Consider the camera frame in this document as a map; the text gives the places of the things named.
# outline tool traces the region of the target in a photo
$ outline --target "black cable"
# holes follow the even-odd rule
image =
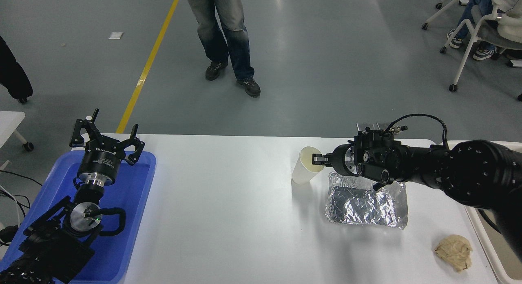
[[[10,196],[5,195],[5,194],[3,194],[3,193],[0,194],[0,197],[8,197],[8,198],[11,198]],[[26,206],[26,205],[22,204],[21,202],[18,202],[18,204],[19,204],[20,206],[23,206],[24,208],[28,208],[28,209],[31,208],[31,202],[29,202],[29,199],[28,199],[25,195],[14,195],[14,197],[24,197],[24,198],[27,200],[27,204],[28,204],[28,205]]]
[[[16,204],[18,205],[18,207],[22,211],[22,214],[24,215],[24,218],[26,217],[26,212],[24,211],[24,208],[22,208],[22,206],[28,208],[26,205],[23,205],[23,204],[19,203],[18,200],[15,200],[13,197],[11,197],[11,195],[8,195],[5,191],[3,191],[1,189],[0,189],[0,197],[8,197],[9,199],[11,199],[14,202],[16,202]]]
[[[37,182],[37,181],[34,180],[33,178],[30,178],[30,177],[27,177],[27,176],[23,176],[23,175],[20,175],[20,174],[15,173],[15,172],[5,171],[5,170],[0,170],[0,172],[4,172],[4,173],[7,173],[7,174],[16,175],[16,176],[19,176],[19,177],[21,177],[21,178],[26,178],[26,179],[32,180],[32,181],[34,181],[35,183],[37,183],[37,184],[39,184],[40,186],[42,186],[42,184],[41,184],[40,182]]]
[[[78,190],[80,188],[80,186],[82,186],[84,184],[84,182],[82,180],[76,181],[76,180],[79,180],[79,179],[80,178],[78,178],[78,176],[73,178],[73,184],[74,184],[74,187],[76,188],[76,190]]]
[[[498,232],[499,234],[502,234],[500,232],[500,229],[498,229],[498,226],[496,226],[496,224],[493,223],[493,221],[491,221],[491,219],[489,218],[488,215],[486,215],[486,213],[484,212],[483,209],[477,209],[477,211],[484,218],[484,221],[486,221],[489,224],[489,226],[491,226],[491,228],[495,229],[495,231]]]
[[[31,202],[29,201],[29,199],[25,195],[15,195],[15,197],[23,197],[23,198],[25,198],[27,200],[27,206],[26,205],[22,205],[22,206],[24,206],[24,207],[26,207],[28,209],[31,208]]]
[[[448,128],[446,127],[446,124],[444,123],[444,121],[442,121],[441,119],[433,116],[433,115],[428,115],[428,114],[409,114],[409,115],[404,115],[402,116],[401,118],[393,121],[390,123],[390,125],[388,125],[388,128],[386,128],[386,130],[384,130],[385,132],[386,131],[389,131],[397,122],[401,121],[402,119],[406,119],[408,117],[415,117],[415,116],[423,116],[423,117],[429,117],[431,119],[435,119],[436,121],[438,121],[441,125],[442,125],[442,144],[444,145],[444,147],[449,150],[449,145],[448,145]]]

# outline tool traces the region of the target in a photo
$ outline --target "epoxy floor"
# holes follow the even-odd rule
[[[0,89],[0,110],[24,111],[19,131],[0,149],[7,170],[43,182],[69,151],[76,119],[100,109],[97,126],[115,132],[173,0],[0,0],[0,35],[34,88],[25,105]],[[429,113],[449,139],[522,141],[522,69],[507,59],[469,59],[459,91],[447,89],[464,48],[439,53],[463,7],[428,30],[439,0],[242,0],[261,97],[235,84],[231,67],[213,82],[197,22],[180,0],[125,132],[151,134],[353,137],[356,122]],[[113,31],[121,40],[108,40]],[[442,128],[412,118],[403,139],[440,142]],[[0,185],[34,199],[39,186],[0,174]],[[15,224],[0,200],[0,222]]]

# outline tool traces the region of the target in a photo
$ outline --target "white paper cup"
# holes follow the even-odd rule
[[[323,165],[312,165],[312,154],[321,152],[314,147],[305,147],[299,153],[299,159],[292,173],[292,180],[297,184],[305,184],[324,168]]]

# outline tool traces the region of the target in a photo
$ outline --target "white table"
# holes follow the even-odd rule
[[[23,112],[0,111],[0,148],[25,117]]]
[[[291,173],[301,148],[346,139],[139,137],[158,163],[125,284],[496,283],[464,207],[442,191],[407,184],[404,230],[329,223],[331,168],[306,185]],[[462,273],[433,252],[450,234],[473,247]]]

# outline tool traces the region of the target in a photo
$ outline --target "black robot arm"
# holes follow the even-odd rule
[[[449,150],[447,130],[440,122],[444,127],[440,146],[418,148],[395,141],[394,134],[407,128],[392,128],[394,122],[385,130],[361,130],[354,141],[331,154],[314,154],[312,163],[333,167],[344,176],[369,178],[376,182],[375,190],[394,181],[412,181],[440,189],[461,204],[489,209],[522,261],[522,154],[480,140]]]
[[[135,124],[129,139],[118,141],[102,135],[95,126],[99,110],[91,119],[77,119],[71,147],[85,148],[82,163],[73,185],[76,194],[73,201],[64,197],[35,220],[26,230],[27,238],[20,245],[24,252],[5,271],[0,271],[2,284],[53,284],[54,278],[69,283],[95,254],[90,248],[97,236],[115,236],[125,228],[125,210],[100,208],[105,186],[114,184],[122,160],[134,165],[145,146],[136,137]],[[89,141],[81,136],[85,129]],[[125,148],[134,146],[132,154]],[[103,216],[118,215],[119,226],[115,230],[102,230]]]

